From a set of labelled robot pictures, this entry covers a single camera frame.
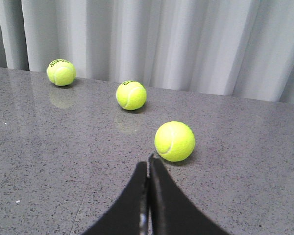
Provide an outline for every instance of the white curtain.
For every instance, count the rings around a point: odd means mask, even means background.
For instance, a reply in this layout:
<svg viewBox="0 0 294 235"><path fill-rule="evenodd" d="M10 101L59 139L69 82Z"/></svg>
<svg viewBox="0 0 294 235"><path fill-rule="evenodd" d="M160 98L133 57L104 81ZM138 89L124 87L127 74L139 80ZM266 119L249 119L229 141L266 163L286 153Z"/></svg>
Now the white curtain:
<svg viewBox="0 0 294 235"><path fill-rule="evenodd" d="M294 104L294 0L0 0L0 66Z"/></svg>

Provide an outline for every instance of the yellow tennis ball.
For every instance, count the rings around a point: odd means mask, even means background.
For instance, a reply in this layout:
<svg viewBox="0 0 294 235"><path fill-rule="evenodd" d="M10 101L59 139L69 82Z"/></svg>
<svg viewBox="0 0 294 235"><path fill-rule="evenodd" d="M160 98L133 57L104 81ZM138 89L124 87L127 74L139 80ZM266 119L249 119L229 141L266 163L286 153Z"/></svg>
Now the yellow tennis ball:
<svg viewBox="0 0 294 235"><path fill-rule="evenodd" d="M70 61L63 59L52 61L48 65L46 72L49 80L57 86L69 85L76 78L74 65Z"/></svg>
<svg viewBox="0 0 294 235"><path fill-rule="evenodd" d="M171 121L159 127L155 135L158 154L171 162L186 159L195 147L192 130L182 122Z"/></svg>
<svg viewBox="0 0 294 235"><path fill-rule="evenodd" d="M117 101L127 110L139 109L146 102L146 90L142 84L136 81L125 81L117 88Z"/></svg>

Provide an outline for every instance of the speckled stone surface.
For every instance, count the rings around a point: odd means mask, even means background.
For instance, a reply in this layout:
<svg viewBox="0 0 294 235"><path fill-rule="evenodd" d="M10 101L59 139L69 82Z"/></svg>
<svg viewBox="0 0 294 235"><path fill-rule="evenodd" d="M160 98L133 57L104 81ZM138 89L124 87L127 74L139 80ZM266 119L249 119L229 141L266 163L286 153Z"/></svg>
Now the speckled stone surface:
<svg viewBox="0 0 294 235"><path fill-rule="evenodd" d="M0 235L81 234L172 120L196 147L165 166L201 211L234 235L294 235L294 105L147 87L129 112L117 86L0 68Z"/></svg>

